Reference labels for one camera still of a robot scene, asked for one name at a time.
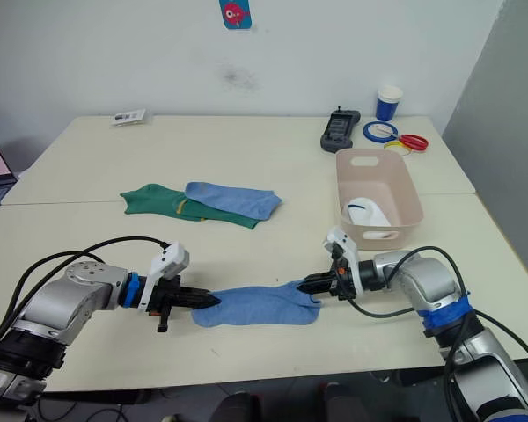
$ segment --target light blue sock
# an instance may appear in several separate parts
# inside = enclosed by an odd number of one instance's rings
[[[202,327],[310,324],[319,316],[320,301],[297,290],[301,282],[291,281],[280,287],[241,287],[212,292],[221,303],[210,308],[193,309],[192,318]]]
[[[208,207],[244,215],[256,220],[267,220],[282,202],[274,191],[228,187],[205,182],[190,182],[184,194]]]

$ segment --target red scissors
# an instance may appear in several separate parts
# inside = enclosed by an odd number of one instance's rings
[[[384,135],[393,136],[395,139],[398,139],[399,142],[401,142],[406,147],[409,147],[413,151],[424,151],[429,147],[428,139],[419,135],[395,134],[391,129],[385,127],[378,127],[378,131],[382,132]]]

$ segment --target remote controller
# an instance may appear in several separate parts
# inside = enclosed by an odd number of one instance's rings
[[[352,129],[360,121],[360,112],[356,110],[338,110],[332,112],[325,133],[320,137],[320,147],[328,152],[352,148]]]

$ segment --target small white card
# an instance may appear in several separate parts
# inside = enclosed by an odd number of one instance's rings
[[[123,126],[141,123],[144,119],[146,109],[133,110],[131,112],[117,113],[112,118],[112,126]]]

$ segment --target red fish sticker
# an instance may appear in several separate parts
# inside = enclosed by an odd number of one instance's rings
[[[219,3],[223,12],[223,21],[227,28],[248,29],[252,26],[248,0],[219,0]]]

